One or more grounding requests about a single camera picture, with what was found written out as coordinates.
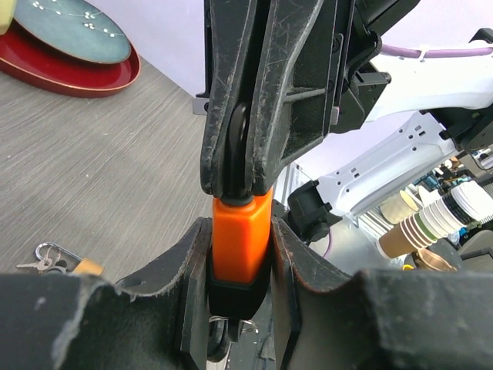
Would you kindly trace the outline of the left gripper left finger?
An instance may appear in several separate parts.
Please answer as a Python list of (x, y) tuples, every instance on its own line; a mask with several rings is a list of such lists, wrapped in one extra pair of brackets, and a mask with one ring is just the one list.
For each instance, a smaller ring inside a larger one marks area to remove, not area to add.
[(88, 274), (1, 276), (3, 369), (204, 369), (211, 221), (112, 284)]

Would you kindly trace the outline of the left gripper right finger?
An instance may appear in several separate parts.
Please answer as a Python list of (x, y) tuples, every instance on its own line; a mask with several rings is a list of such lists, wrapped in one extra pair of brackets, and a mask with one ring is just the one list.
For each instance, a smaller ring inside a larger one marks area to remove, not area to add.
[(271, 224), (279, 369), (490, 369), (492, 276), (364, 270), (353, 276)]

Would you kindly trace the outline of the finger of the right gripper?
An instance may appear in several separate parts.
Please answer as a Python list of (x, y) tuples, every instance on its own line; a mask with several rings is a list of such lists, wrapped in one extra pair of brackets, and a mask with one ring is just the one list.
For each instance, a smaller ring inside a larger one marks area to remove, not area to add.
[(253, 31), (255, 1), (210, 1), (212, 78), (200, 156), (200, 181), (205, 193), (223, 193), (226, 132), (239, 100), (242, 74)]

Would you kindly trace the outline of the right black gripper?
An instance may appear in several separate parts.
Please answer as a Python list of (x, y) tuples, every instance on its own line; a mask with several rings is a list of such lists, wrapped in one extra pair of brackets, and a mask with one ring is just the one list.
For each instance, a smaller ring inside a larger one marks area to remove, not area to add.
[[(206, 66), (212, 56), (207, 8)], [(264, 195), (281, 170), (320, 143), (356, 72), (378, 53), (386, 1), (255, 1), (240, 96), (246, 188)]]

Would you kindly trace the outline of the black-headed keys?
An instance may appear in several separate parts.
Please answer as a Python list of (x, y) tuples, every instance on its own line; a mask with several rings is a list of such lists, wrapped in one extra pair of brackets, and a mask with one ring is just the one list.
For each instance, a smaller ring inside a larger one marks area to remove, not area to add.
[(207, 360), (214, 363), (222, 361), (228, 355), (231, 345), (250, 332), (258, 332), (257, 325), (252, 320), (210, 316)]

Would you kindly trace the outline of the orange black padlock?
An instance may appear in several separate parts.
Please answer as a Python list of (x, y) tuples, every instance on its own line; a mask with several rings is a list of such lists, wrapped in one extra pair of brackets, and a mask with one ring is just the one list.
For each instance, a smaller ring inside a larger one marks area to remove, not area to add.
[(273, 191), (245, 205), (213, 200), (212, 247), (208, 256), (210, 313), (249, 320), (270, 284)]

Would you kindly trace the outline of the small brass long-shackle padlock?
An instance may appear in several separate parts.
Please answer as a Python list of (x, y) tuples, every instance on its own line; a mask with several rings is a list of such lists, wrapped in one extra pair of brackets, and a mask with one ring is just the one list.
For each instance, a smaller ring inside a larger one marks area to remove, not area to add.
[(53, 242), (39, 244), (35, 248), (35, 256), (46, 272), (101, 275), (104, 271), (104, 267), (95, 261), (79, 257)]

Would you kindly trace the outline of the keys with panda keychain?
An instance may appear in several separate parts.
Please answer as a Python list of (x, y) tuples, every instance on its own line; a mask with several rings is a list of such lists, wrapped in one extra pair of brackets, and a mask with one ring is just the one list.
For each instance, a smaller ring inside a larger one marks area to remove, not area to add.
[(45, 251), (41, 251), (40, 254), (41, 257), (38, 257), (36, 261), (17, 264), (15, 267), (18, 269), (34, 269), (37, 272), (45, 272), (49, 268), (54, 267), (61, 258), (61, 253), (55, 247), (48, 247)]

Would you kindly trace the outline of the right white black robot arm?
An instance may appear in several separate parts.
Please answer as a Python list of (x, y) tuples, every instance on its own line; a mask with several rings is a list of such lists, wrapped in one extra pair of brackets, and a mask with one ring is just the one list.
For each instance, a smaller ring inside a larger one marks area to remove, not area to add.
[(200, 157), (213, 244), (265, 242), (289, 166), (309, 160), (285, 222), (317, 241), (458, 150), (492, 141), (492, 32), (458, 50), (381, 36), (415, 1), (208, 1)]

